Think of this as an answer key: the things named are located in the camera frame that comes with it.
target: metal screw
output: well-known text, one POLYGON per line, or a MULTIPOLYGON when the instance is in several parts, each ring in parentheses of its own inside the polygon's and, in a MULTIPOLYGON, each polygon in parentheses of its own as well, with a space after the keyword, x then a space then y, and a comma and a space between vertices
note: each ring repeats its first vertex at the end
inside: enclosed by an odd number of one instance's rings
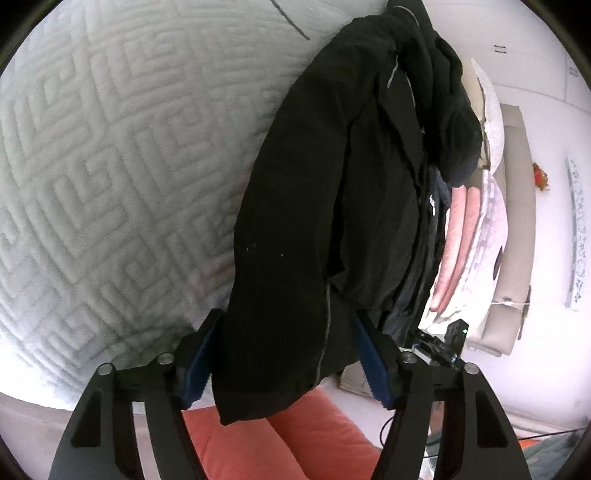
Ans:
POLYGON ((99 375, 104 377, 105 375, 109 375, 113 371, 113 365, 111 364, 102 364, 98 368, 99 375))
POLYGON ((169 365, 174 362, 174 355, 170 352, 161 353, 158 355, 158 363, 160 365, 169 365))
POLYGON ((402 359, 402 363, 407 365, 413 365, 418 360, 417 356, 412 352, 402 352, 400 358, 402 359))
POLYGON ((476 364, 466 364, 464 365, 464 370, 469 375, 477 375, 480 373, 480 368, 476 364))

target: cable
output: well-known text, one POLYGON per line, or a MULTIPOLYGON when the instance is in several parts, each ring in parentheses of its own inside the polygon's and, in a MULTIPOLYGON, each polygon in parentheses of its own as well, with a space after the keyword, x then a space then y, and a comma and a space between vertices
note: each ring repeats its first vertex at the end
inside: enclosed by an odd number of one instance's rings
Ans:
POLYGON ((542 438, 542 437, 552 437, 554 435, 562 435, 563 433, 580 432, 581 430, 584 430, 584 429, 565 430, 563 432, 556 432, 556 433, 544 433, 543 435, 534 435, 533 437, 525 437, 525 438, 518 439, 518 440, 519 441, 521 441, 521 440, 533 440, 533 439, 539 439, 539 438, 542 438))
MULTIPOLYGON (((533 439, 539 439, 542 437, 553 437, 555 435, 562 435, 563 433, 574 433, 574 432, 580 432, 581 430, 585 430, 585 429, 574 429, 574 430, 564 430, 563 432, 555 432, 555 433, 544 433, 543 435, 533 435, 531 437, 524 437, 524 438, 520 438, 517 439, 518 441, 521 440, 533 440, 533 439)), ((438 457, 439 455, 429 455, 426 457, 423 457, 423 460, 427 459, 427 458, 435 458, 438 457)))
POLYGON ((386 423, 382 425, 382 429, 379 431, 379 442, 382 444, 382 448, 384 448, 384 440, 382 438, 384 435, 384 430, 386 429, 388 423, 390 423, 393 419, 394 415, 392 415, 388 420, 386 420, 386 423))

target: mattress pattern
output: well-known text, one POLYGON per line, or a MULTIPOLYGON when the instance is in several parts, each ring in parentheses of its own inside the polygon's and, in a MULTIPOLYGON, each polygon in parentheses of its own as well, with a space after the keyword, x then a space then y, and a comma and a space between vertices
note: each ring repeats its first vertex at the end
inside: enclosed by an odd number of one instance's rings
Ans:
POLYGON ((226 304, 274 112, 384 3, 64 0, 35 28, 0 78, 3 393, 72 409, 100 363, 142 364, 226 304))

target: gray line on mattress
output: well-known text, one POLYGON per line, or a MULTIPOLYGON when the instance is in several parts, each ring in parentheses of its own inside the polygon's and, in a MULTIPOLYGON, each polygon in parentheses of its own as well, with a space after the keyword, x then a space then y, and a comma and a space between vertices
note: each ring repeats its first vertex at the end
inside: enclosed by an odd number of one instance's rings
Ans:
POLYGON ((283 18, 285 18, 285 19, 287 20, 287 22, 288 22, 288 23, 289 23, 289 24, 290 24, 292 27, 294 27, 294 28, 295 28, 295 29, 298 31, 298 33, 299 33, 299 34, 300 34, 302 37, 304 37, 306 40, 309 40, 309 39, 310 39, 310 37, 309 37, 308 35, 306 35, 306 34, 304 33, 304 31, 303 31, 303 30, 302 30, 300 27, 298 27, 298 26, 296 25, 296 23, 295 23, 295 22, 294 22, 294 21, 293 21, 293 20, 292 20, 292 19, 291 19, 291 18, 290 18, 290 17, 289 17, 289 16, 288 16, 286 13, 285 13, 285 11, 284 11, 284 10, 281 8, 281 6, 280 6, 280 5, 277 3, 277 0, 271 0, 271 3, 273 4, 273 6, 275 6, 275 8, 277 9, 277 11, 278 11, 278 12, 279 12, 279 13, 280 13, 282 16, 283 16, 283 18))

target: black jacket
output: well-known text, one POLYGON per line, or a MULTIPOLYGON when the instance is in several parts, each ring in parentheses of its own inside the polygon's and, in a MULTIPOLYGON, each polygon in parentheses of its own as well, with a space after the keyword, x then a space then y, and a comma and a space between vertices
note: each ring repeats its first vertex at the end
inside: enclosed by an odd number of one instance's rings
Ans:
POLYGON ((418 321, 443 249, 433 185, 439 172, 443 197, 462 184, 482 142, 461 76, 422 3, 398 0, 343 28, 295 82, 236 222, 213 365, 222 423, 281 411, 355 362, 357 310, 406 312, 400 338, 418 321))

